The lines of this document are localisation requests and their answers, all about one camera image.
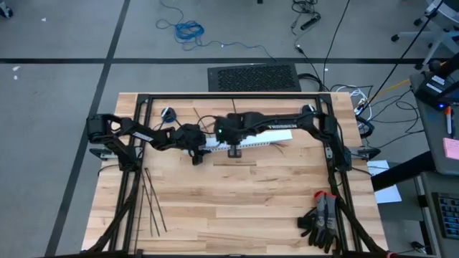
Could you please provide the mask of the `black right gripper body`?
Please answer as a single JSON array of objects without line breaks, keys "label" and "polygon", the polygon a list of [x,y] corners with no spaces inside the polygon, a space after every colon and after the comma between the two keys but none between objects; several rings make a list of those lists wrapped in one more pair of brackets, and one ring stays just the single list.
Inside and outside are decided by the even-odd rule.
[{"label": "black right gripper body", "polygon": [[226,117],[215,117],[214,132],[217,141],[230,146],[227,151],[229,158],[242,157],[242,151],[238,145],[247,136],[257,135],[253,126],[258,118],[259,113],[257,112],[229,113]]}]

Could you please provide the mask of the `white slotted cable duct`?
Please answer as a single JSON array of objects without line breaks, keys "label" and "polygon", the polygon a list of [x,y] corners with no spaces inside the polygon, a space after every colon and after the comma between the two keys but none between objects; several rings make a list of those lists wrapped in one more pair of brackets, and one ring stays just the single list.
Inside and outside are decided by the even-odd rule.
[{"label": "white slotted cable duct", "polygon": [[[243,140],[238,146],[238,149],[243,148],[254,148],[254,147],[261,147],[270,145],[271,141],[269,140],[260,140],[257,138],[250,138]],[[230,149],[230,145],[227,143],[220,143],[217,141],[216,138],[207,138],[206,144],[199,146],[200,151],[210,151],[210,152],[218,152],[218,151],[228,151]]]}]

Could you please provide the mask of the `white duct cover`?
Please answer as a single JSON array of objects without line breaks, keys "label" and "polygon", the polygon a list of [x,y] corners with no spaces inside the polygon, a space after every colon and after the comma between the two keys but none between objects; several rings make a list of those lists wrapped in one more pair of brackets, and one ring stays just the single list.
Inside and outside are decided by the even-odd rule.
[{"label": "white duct cover", "polygon": [[247,143],[265,143],[265,142],[278,142],[284,140],[292,140],[293,135],[290,130],[269,130],[256,136],[247,136],[245,142]]}]

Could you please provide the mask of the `black floor mat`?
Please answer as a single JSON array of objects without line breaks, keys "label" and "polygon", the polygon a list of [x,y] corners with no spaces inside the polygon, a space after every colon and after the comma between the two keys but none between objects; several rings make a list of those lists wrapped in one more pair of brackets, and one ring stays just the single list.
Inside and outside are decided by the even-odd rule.
[{"label": "black floor mat", "polygon": [[249,64],[207,69],[210,92],[300,92],[294,64]]}]

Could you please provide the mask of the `grey work glove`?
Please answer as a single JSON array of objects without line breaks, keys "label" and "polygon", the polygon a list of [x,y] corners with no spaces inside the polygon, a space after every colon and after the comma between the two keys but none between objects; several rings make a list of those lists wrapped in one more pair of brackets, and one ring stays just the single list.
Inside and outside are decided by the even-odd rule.
[{"label": "grey work glove", "polygon": [[316,220],[313,245],[328,254],[332,244],[336,242],[336,248],[340,251],[336,223],[336,196],[325,191],[319,191],[314,198],[316,200]]},{"label": "grey work glove", "polygon": [[324,211],[319,211],[317,208],[313,208],[304,216],[297,218],[297,227],[304,229],[301,237],[309,236],[308,244],[310,246],[319,248],[324,246],[325,218]]}]

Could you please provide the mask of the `black power strip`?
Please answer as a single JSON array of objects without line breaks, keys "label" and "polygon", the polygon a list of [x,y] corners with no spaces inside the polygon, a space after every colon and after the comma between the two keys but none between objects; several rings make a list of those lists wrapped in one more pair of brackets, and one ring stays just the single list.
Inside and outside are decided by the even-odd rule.
[{"label": "black power strip", "polygon": [[302,24],[300,29],[302,31],[305,31],[307,30],[309,27],[311,27],[312,25],[314,25],[316,22],[320,21],[321,20],[321,15],[320,14],[317,14],[315,15],[314,17],[312,17],[310,20],[308,20],[306,23]]}]

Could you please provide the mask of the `white paper sheet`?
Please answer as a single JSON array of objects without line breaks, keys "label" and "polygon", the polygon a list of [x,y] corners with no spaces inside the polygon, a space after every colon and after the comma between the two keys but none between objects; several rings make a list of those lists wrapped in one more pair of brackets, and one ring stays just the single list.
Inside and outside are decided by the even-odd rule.
[{"label": "white paper sheet", "polygon": [[[389,164],[386,160],[367,161],[366,164],[371,176],[379,175],[389,169]],[[388,204],[402,201],[402,197],[395,185],[382,190],[374,191],[374,195],[378,204]]]}]

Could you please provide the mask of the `dark blue bar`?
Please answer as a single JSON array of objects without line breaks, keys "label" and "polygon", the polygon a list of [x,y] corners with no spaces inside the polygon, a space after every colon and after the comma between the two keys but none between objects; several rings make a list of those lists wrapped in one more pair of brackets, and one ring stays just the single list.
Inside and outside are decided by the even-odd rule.
[{"label": "dark blue bar", "polygon": [[435,163],[430,151],[372,176],[372,186],[374,191],[380,191],[426,171],[435,171]]}]

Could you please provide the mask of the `grey desk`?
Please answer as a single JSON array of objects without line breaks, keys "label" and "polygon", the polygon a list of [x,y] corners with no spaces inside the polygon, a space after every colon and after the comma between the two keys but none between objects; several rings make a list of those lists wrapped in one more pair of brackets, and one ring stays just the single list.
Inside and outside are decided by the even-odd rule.
[{"label": "grey desk", "polygon": [[[416,92],[421,83],[430,76],[431,72],[421,72],[410,75],[412,91]],[[430,149],[432,159],[435,164],[435,170],[438,173],[459,176],[459,160],[447,158],[443,146],[443,138],[449,138],[446,129],[446,117],[443,111],[438,111],[429,105],[426,105],[417,97],[416,103],[420,112],[422,125],[424,128],[427,144]],[[454,107],[455,122],[455,139],[459,140],[459,107]]]},{"label": "grey desk", "polygon": [[459,258],[459,240],[442,236],[432,194],[459,195],[459,176],[423,172],[417,177],[418,200],[426,228],[425,245],[436,258]]}]

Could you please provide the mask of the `black label printer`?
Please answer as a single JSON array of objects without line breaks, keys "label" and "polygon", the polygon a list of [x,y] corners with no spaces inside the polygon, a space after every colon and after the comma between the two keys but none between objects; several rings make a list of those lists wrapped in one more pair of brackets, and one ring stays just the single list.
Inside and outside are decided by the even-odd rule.
[{"label": "black label printer", "polygon": [[459,71],[459,52],[445,62],[429,64],[429,72],[423,72],[424,80],[415,90],[415,97],[438,111],[459,104],[459,80],[449,82],[448,77]]}]

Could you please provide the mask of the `pink sticky notes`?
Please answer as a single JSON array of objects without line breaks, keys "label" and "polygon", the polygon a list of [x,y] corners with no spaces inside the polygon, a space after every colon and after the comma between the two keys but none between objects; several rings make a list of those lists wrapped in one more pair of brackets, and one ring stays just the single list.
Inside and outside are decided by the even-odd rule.
[{"label": "pink sticky notes", "polygon": [[459,140],[443,138],[445,157],[459,161]]}]

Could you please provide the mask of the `black chair caster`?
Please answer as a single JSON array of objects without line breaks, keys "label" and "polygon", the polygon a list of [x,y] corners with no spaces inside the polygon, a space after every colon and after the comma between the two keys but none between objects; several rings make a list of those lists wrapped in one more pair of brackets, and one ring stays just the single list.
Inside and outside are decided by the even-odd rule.
[{"label": "black chair caster", "polygon": [[6,5],[5,1],[0,1],[0,16],[4,17],[5,19],[10,19],[14,15],[12,9]]}]

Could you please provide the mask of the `grey office chair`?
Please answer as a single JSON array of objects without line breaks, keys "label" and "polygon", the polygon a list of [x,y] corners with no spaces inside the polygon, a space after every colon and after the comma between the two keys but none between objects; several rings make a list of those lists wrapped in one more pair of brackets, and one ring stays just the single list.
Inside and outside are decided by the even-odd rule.
[{"label": "grey office chair", "polygon": [[424,14],[413,24],[418,27],[429,21],[419,39],[430,39],[429,52],[421,63],[415,65],[420,70],[433,58],[437,48],[443,44],[454,54],[459,52],[459,0],[426,0]]}]

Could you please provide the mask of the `black keyboard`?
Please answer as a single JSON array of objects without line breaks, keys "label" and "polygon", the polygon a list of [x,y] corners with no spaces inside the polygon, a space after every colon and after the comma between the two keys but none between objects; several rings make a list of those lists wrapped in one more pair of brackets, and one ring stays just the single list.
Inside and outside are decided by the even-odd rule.
[{"label": "black keyboard", "polygon": [[442,236],[459,240],[459,194],[432,193]]}]

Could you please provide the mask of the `black aluminium table frame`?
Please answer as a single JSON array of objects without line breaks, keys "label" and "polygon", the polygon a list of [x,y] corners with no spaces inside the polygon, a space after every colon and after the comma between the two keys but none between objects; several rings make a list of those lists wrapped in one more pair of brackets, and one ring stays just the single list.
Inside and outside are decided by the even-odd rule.
[{"label": "black aluminium table frame", "polygon": [[[264,115],[299,113],[310,104],[333,115],[342,128],[344,145],[355,151],[360,137],[349,94],[346,92],[206,92],[189,94],[122,93],[115,116],[130,118],[153,130],[197,124],[201,115],[216,138],[214,118],[234,113]],[[173,108],[176,120],[164,123],[161,111]],[[158,151],[129,135],[119,139],[136,150],[139,168],[119,169],[118,159],[103,165],[83,242],[88,258],[349,258],[387,255],[374,189],[363,161],[351,159],[350,171],[335,169],[321,141],[301,129],[293,139],[243,148],[241,158],[226,151],[211,152],[192,165],[185,150]],[[148,168],[162,208],[164,231],[155,199],[153,211],[160,236],[150,235],[146,194],[134,251],[141,172]],[[336,196],[336,242],[326,254],[308,244],[309,236],[297,227],[297,218],[316,207],[319,191]]]}]

